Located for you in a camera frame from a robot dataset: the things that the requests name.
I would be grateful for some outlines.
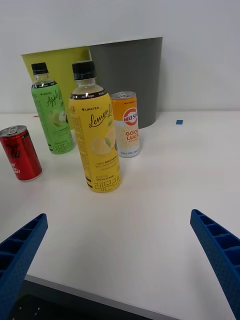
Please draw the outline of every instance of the white wall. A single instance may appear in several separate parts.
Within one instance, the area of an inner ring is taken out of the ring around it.
[[[0,112],[35,111],[20,54],[161,36],[161,109],[240,109],[239,13],[239,0],[2,0]]]

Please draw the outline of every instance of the yellow plastic bottle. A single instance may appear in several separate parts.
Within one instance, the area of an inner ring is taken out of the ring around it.
[[[69,99],[73,129],[88,187],[99,193],[121,183],[112,102],[96,84],[93,61],[72,64],[77,88]]]

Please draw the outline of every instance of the green bottle label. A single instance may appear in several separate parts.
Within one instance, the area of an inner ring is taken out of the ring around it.
[[[74,143],[59,85],[55,81],[43,86],[33,84],[31,94],[50,151],[64,154],[72,150]]]

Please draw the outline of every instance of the apple illustration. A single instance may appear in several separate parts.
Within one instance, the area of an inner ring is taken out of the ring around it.
[[[66,123],[66,113],[65,111],[53,110],[49,115],[49,120],[56,127],[61,127]]]

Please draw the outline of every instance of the black floor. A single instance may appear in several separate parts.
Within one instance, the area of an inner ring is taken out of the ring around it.
[[[9,320],[148,320],[105,304],[24,281]]]

